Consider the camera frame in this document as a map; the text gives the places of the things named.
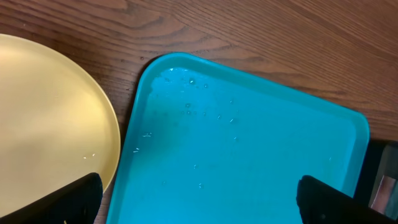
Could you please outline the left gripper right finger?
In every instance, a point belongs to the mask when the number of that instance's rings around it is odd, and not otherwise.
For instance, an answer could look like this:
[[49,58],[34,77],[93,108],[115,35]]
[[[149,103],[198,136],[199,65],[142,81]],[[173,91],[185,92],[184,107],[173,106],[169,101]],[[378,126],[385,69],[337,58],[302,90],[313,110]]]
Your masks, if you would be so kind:
[[303,224],[397,224],[310,175],[299,180],[296,202]]

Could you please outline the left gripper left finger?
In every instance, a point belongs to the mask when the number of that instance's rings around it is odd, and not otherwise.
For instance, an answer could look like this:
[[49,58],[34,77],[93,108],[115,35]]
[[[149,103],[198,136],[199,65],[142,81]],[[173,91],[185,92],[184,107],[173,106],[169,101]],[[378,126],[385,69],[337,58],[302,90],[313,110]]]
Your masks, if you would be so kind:
[[103,184],[96,172],[1,217],[1,223],[93,223],[103,198]]

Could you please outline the yellow-green plate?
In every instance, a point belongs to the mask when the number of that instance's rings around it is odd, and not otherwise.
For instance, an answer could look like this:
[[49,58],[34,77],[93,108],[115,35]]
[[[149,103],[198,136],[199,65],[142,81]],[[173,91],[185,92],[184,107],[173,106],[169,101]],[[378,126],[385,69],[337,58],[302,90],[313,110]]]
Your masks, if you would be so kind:
[[44,45],[1,36],[1,215],[91,172],[107,188],[120,151],[111,102],[84,69]]

